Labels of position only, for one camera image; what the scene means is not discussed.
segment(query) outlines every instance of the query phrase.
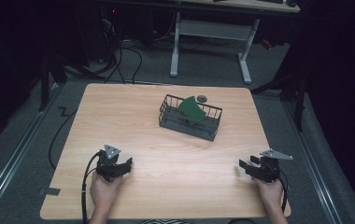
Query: human hand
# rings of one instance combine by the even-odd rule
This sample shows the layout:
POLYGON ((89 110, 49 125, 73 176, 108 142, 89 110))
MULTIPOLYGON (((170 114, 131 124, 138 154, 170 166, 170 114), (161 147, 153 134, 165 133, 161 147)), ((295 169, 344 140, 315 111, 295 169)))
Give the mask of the human hand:
POLYGON ((278 179, 272 183, 265 183, 257 178, 253 178, 253 180, 259 186, 260 195, 265 205, 281 205, 283 188, 278 179))
POLYGON ((119 176, 112 182, 107 182, 101 175, 93 172, 91 197, 95 208, 90 223, 106 223, 108 213, 116 199, 121 181, 122 176, 119 176))
POLYGON ((253 178, 254 182, 259 186, 260 196, 267 210, 267 214, 273 224, 286 224, 288 220, 285 218, 281 209, 281 199, 283 187, 277 179, 273 183, 264 183, 262 180, 253 178))

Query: desk leg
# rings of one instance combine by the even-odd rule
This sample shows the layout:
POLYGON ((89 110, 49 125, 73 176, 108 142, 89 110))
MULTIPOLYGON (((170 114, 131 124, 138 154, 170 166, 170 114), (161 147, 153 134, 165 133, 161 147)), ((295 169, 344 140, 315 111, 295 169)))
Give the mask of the desk leg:
POLYGON ((238 54, 238 60, 239 60, 239 64, 241 65, 242 76, 244 77, 244 82, 246 84, 251 83, 250 73, 249 73, 248 65, 247 65, 247 57, 249 54, 250 46, 253 42, 253 38, 256 35, 256 31, 257 31, 257 27, 259 26, 259 22, 260 22, 259 19, 254 21, 252 28, 250 30, 247 45, 245 46, 245 50, 243 53, 238 54))
POLYGON ((178 75, 178 38, 180 33, 180 12, 177 12, 177 21, 175 25, 175 45, 174 51, 172 52, 172 62, 171 62, 171 77, 176 77, 178 75))

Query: wooden table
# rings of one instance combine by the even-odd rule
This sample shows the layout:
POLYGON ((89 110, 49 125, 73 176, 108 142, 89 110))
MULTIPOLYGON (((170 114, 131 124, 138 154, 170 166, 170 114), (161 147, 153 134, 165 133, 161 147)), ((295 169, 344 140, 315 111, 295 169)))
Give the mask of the wooden table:
MULTIPOLYGON (((238 166, 239 159, 269 149, 248 89, 90 84, 50 183, 60 194, 46 196, 43 218, 81 219, 84 171, 104 144, 121 150, 118 163, 134 158, 110 218, 266 216, 257 186, 238 166), (215 140, 160 127, 166 94, 204 95, 208 105, 222 108, 215 140)), ((90 193, 87 210, 90 217, 90 193)))

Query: black cable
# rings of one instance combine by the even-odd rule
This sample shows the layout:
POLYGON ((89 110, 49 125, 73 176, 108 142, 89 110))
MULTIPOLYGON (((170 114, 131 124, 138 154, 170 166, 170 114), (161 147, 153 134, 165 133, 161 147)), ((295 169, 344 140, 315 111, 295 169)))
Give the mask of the black cable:
POLYGON ((282 199, 282 205, 281 205, 281 209, 282 212, 285 212, 285 208, 286 208, 286 203, 288 201, 288 188, 285 187, 285 184, 282 180, 282 178, 280 178, 280 175, 277 174, 277 172, 270 166, 270 164, 268 164, 267 162, 264 163, 266 166, 268 166, 268 168, 271 170, 272 173, 274 173, 275 176, 277 176, 277 179, 279 180, 280 184, 282 185, 282 189, 283 189, 283 199, 282 199))
POLYGON ((81 188, 81 209, 82 209, 82 223, 83 224, 88 224, 88 219, 87 219, 87 199, 86 199, 86 191, 87 191, 87 185, 85 182, 87 181, 87 177, 90 174, 88 170, 90 169, 92 161, 99 155, 99 152, 95 153, 95 155, 92 156, 90 161, 88 162, 87 168, 85 169, 84 177, 82 179, 82 188, 81 188))
POLYGON ((114 68, 113 71, 111 71, 110 75, 108 75, 108 77, 105 79, 104 83, 107 83, 108 80, 113 76, 113 74, 116 72, 116 70, 120 67, 121 64, 121 60, 122 60, 122 52, 121 52, 121 46, 120 46, 120 61, 119 63, 116 65, 116 67, 114 68))
POLYGON ((163 35, 160 38, 154 39, 153 42, 154 41, 158 41, 158 40, 163 40, 163 39, 169 38, 171 36, 174 36, 174 35, 169 35, 169 34, 171 33, 172 28, 174 27, 176 17, 177 17, 177 13, 175 12, 173 17, 172 17, 172 20, 171 20, 171 25, 169 25, 169 29, 166 31, 165 35, 163 35))
POLYGON ((227 46, 238 42, 238 40, 229 39, 229 40, 223 40, 222 43, 218 43, 217 41, 209 41, 208 39, 209 38, 204 38, 203 42, 209 45, 216 45, 216 46, 227 46))
POLYGON ((53 164, 52 162, 52 159, 51 159, 51 149, 53 147, 53 144, 56 140, 56 137, 59 135, 59 132, 61 131, 61 129, 63 128, 63 126, 73 117, 73 115, 75 115, 78 111, 75 110, 72 114, 69 115, 69 117, 67 117, 67 119, 64 121, 64 123, 59 127, 58 131, 56 132, 56 134, 54 135, 54 137, 52 138, 52 141, 51 141, 51 144, 50 144, 50 147, 49 147, 49 162, 50 162, 50 165, 51 167, 55 170, 56 167, 55 165, 53 164))
POLYGON ((54 60, 56 60, 57 63, 71 66, 72 68, 74 68, 75 70, 79 71, 81 74, 83 74, 87 77, 91 77, 94 79, 103 79, 103 77, 98 76, 97 74, 91 72, 90 70, 81 66, 80 64, 70 62, 62 55, 58 55, 58 54, 54 54, 54 53, 50 52, 50 57, 53 58, 54 60))
MULTIPOLYGON (((141 224, 156 224, 156 223, 162 223, 158 219, 150 219, 142 222, 141 224)), ((173 219, 171 223, 178 223, 178 224, 190 224, 188 221, 183 220, 183 219, 173 219)))
POLYGON ((168 46, 172 46, 175 43, 174 39, 170 39, 171 37, 173 37, 172 35, 169 37, 166 37, 164 39, 160 39, 160 40, 154 40, 154 44, 157 46, 161 46, 161 47, 168 47, 168 46), (168 42, 168 44, 160 44, 159 42, 168 42))
POLYGON ((227 224, 233 224, 233 223, 238 222, 238 221, 245 221, 245 222, 248 222, 248 223, 256 224, 255 221, 253 221, 251 219, 248 219, 248 218, 233 219, 233 220, 229 221, 227 224))
MULTIPOLYGON (((109 60, 109 62, 107 63, 107 65, 106 65, 105 67, 100 68, 100 69, 97 70, 97 71, 93 71, 93 73, 96 74, 96 75, 99 75, 99 74, 104 73, 104 72, 107 71, 107 70, 110 70, 110 68, 112 68, 112 67, 114 66, 114 64, 115 64, 115 60, 114 60, 114 59, 115 59, 115 58, 112 57, 112 58, 109 60)), ((76 76, 76 77, 77 77, 77 76, 83 76, 83 75, 84 75, 83 73, 76 73, 75 71, 72 71, 72 70, 68 69, 67 67, 64 68, 64 71, 65 71, 66 73, 68 73, 68 74, 70 74, 70 75, 73 75, 73 76, 76 76)))
POLYGON ((123 84, 126 84, 126 81, 125 81, 125 79, 124 79, 124 76, 123 76, 122 73, 121 73, 120 68, 117 68, 117 70, 119 71, 119 74, 120 74, 122 83, 123 83, 123 84))
POLYGON ((187 36, 184 36, 183 38, 181 38, 182 40, 184 40, 184 39, 186 39, 186 40, 190 40, 190 39, 198 39, 199 38, 199 43, 198 43, 198 45, 197 46, 195 46, 195 47, 193 47, 193 48, 183 48, 182 46, 181 46, 181 44, 180 44, 180 42, 181 41, 179 41, 179 47, 181 48, 181 49, 186 49, 186 50, 195 50, 195 49, 198 49, 198 48, 200 48, 201 46, 202 46, 202 44, 203 44, 203 41, 204 41, 204 39, 202 38, 202 37, 192 37, 192 38, 189 38, 189 37, 187 37, 187 36))
POLYGON ((279 170, 279 171, 283 174, 283 176, 285 176, 286 188, 288 188, 288 187, 289 187, 289 180, 288 180, 288 177, 286 176, 286 174, 285 174, 283 171, 281 171, 281 170, 279 170))
POLYGON ((130 50, 130 51, 136 53, 136 54, 139 56, 139 58, 140 58, 139 66, 136 68, 136 71, 135 71, 134 74, 132 75, 132 84, 135 84, 135 77, 136 77, 137 71, 139 71, 139 68, 142 66, 142 61, 143 61, 143 60, 142 60, 142 55, 140 55, 140 53, 137 52, 137 51, 134 50, 134 49, 126 49, 126 50, 130 50))

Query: black tape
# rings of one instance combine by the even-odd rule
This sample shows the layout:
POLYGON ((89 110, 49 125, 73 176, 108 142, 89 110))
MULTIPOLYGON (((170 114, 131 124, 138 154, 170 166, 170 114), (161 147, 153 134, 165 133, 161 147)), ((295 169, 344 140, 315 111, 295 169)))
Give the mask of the black tape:
POLYGON ((41 196, 45 196, 47 194, 58 196, 60 191, 61 191, 60 189, 41 188, 37 194, 41 196))

